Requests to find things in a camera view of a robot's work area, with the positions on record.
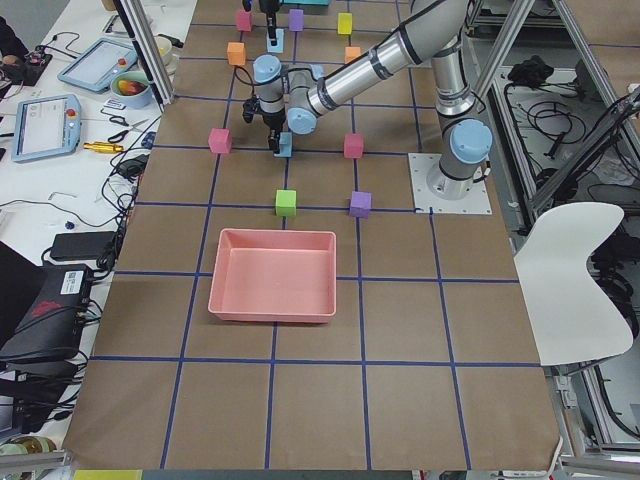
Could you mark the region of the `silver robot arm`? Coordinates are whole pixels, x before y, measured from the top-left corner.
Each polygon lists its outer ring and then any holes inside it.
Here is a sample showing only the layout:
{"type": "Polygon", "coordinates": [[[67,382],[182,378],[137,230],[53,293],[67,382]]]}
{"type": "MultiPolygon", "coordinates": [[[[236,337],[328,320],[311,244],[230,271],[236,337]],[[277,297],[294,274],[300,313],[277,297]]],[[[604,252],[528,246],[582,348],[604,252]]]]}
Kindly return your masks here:
{"type": "Polygon", "coordinates": [[[259,0],[260,11],[266,17],[267,34],[271,46],[276,46],[277,40],[277,13],[280,10],[279,0],[259,0]]]}
{"type": "Polygon", "coordinates": [[[286,131],[309,135],[321,116],[409,70],[418,78],[418,105],[435,108],[444,148],[426,175],[427,187],[440,199],[460,200],[481,181],[479,167],[493,143],[491,130],[472,116],[479,96],[464,71],[462,33],[470,8],[468,1],[413,1],[385,38],[329,74],[263,54],[248,75],[252,93],[243,119],[261,117],[269,148],[278,154],[286,131]]]}

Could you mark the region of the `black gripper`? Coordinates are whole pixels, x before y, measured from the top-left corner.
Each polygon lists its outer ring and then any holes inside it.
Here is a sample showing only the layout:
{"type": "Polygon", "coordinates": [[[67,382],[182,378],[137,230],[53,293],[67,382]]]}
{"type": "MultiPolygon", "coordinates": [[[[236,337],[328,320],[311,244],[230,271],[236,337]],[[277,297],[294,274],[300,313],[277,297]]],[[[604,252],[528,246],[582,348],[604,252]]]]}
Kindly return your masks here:
{"type": "MultiPolygon", "coordinates": [[[[271,46],[277,45],[277,13],[266,12],[266,23],[268,38],[271,46]]],[[[283,131],[284,123],[286,121],[286,113],[284,110],[277,112],[263,111],[262,119],[265,125],[270,129],[268,136],[269,149],[273,153],[280,152],[280,132],[283,131]]]]}

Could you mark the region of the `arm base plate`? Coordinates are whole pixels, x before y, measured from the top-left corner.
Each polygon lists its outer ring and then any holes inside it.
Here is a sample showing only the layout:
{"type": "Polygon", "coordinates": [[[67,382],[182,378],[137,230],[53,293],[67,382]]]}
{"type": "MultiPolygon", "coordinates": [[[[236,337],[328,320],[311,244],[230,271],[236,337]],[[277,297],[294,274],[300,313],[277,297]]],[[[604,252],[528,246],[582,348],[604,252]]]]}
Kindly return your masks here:
{"type": "Polygon", "coordinates": [[[440,169],[440,154],[409,153],[414,211],[421,214],[491,215],[486,176],[480,164],[473,176],[453,180],[440,169]]]}

